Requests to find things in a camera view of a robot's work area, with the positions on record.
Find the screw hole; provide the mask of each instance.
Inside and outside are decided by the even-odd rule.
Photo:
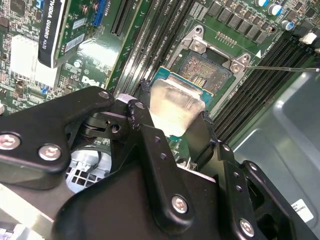
[[[223,148],[226,150],[226,151],[230,151],[230,148],[227,146],[227,145],[225,145],[225,144],[223,144]]]
[[[237,179],[240,178],[239,173],[237,173],[236,171],[233,173],[233,175],[234,175]]]
[[[242,187],[240,187],[239,185],[235,186],[235,188],[238,190],[239,193],[241,193],[243,191]]]
[[[271,33],[275,33],[277,31],[277,28],[275,26],[273,26],[270,30]]]
[[[165,155],[164,153],[161,153],[160,158],[162,160],[166,160],[167,159],[167,155]]]
[[[113,134],[116,134],[117,132],[119,132],[119,130],[120,130],[120,126],[119,126],[118,124],[113,124],[113,125],[111,126],[111,132],[112,132]]]
[[[137,102],[135,103],[135,105],[136,105],[138,108],[140,108],[140,109],[145,109],[145,106],[144,106],[141,102],[139,102],[139,101],[137,101]]]
[[[249,163],[249,166],[250,166],[253,170],[255,170],[255,171],[258,170],[257,166],[254,165],[252,162]]]
[[[196,29],[195,29],[195,33],[196,34],[200,34],[202,32],[202,29],[200,28],[200,27],[197,27]]]

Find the blue connector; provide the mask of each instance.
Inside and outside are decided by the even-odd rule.
[[[44,9],[45,0],[36,0],[35,6],[38,9]]]
[[[49,90],[49,86],[44,86],[42,89],[41,89],[41,94],[46,94]]]
[[[98,27],[101,24],[102,18],[104,17],[104,14],[105,14],[107,3],[108,3],[108,0],[99,0],[99,7],[98,7],[98,10],[96,11],[93,24],[92,24],[94,27]]]

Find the silver screw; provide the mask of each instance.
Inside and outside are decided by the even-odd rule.
[[[140,108],[140,109],[145,109],[145,106],[144,106],[141,102],[139,102],[139,101],[137,101],[137,102],[135,103],[135,105],[136,105],[138,108]]]
[[[255,170],[255,171],[258,170],[257,166],[254,165],[252,162],[249,163],[249,166],[250,166],[253,170]]]
[[[172,206],[180,214],[185,214],[188,211],[188,205],[186,201],[180,196],[173,196]]]
[[[240,67],[237,64],[234,64],[231,67],[231,71],[234,72],[234,73],[238,73],[240,71]]]
[[[39,156],[46,161],[54,161],[60,158],[61,151],[54,145],[44,145],[39,149]]]
[[[193,49],[194,49],[195,51],[198,51],[199,48],[200,48],[200,43],[196,41],[196,42],[194,43],[194,45],[193,45]]]
[[[0,135],[0,149],[12,150],[20,145],[20,138],[13,134],[1,134]]]
[[[239,223],[240,223],[240,227],[241,227],[242,231],[245,233],[245,235],[247,235],[250,238],[252,238],[255,235],[254,228],[252,227],[250,222],[241,218]]]
[[[106,91],[101,91],[98,93],[100,97],[104,98],[104,99],[108,99],[109,98],[109,93],[107,93]]]

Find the barcode sticker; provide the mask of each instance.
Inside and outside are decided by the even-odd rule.
[[[291,205],[300,218],[306,223],[314,218],[313,214],[302,199]]]
[[[86,21],[87,21],[87,19],[86,19],[85,17],[82,18],[82,19],[79,19],[79,20],[75,21],[75,22],[73,23],[72,30],[75,30],[75,29],[81,27],[82,25],[84,25],[84,24],[86,23]]]
[[[69,51],[70,49],[72,49],[73,47],[75,47],[76,45],[82,43],[82,41],[85,38],[85,34],[82,34],[78,37],[76,37],[75,39],[71,40],[70,42],[68,42],[65,46],[65,50],[64,52],[66,53],[67,51]]]

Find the ram slot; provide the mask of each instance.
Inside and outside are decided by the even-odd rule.
[[[175,12],[170,19],[170,23],[166,33],[162,36],[161,40],[156,46],[155,54],[152,56],[152,59],[150,59],[148,63],[148,70],[143,76],[144,79],[150,81],[153,75],[158,70],[159,66],[161,65],[161,61],[169,52],[169,48],[176,35],[176,32],[179,26],[182,24],[182,21],[185,19],[185,16],[193,2],[194,0],[181,0],[179,2],[178,7],[175,9]]]
[[[133,93],[137,86],[139,85],[139,80],[142,79],[146,70],[148,69],[148,62],[151,58],[151,55],[156,50],[156,44],[165,33],[166,28],[170,22],[172,15],[174,14],[175,8],[178,5],[179,1],[177,0],[166,0],[164,7],[161,10],[159,17],[156,19],[156,23],[150,32],[150,35],[143,47],[143,51],[139,58],[137,59],[137,67],[134,70],[134,74],[130,81],[128,81],[128,86],[126,86],[126,92]]]
[[[122,73],[114,90],[115,95],[120,93],[128,93],[125,91],[125,89],[128,87],[129,81],[132,79],[137,67],[137,59],[139,59],[140,53],[143,50],[143,47],[148,40],[148,36],[151,33],[150,29],[154,27],[155,20],[158,18],[161,12],[160,9],[162,9],[164,2],[165,0],[152,1],[126,64],[124,68],[119,69],[119,71],[122,71]]]
[[[301,67],[311,56],[308,48],[298,45],[284,34],[275,44],[261,66]],[[290,80],[294,72],[253,70],[229,102],[214,118],[214,132],[219,140],[229,143],[264,107],[271,104],[275,94]]]

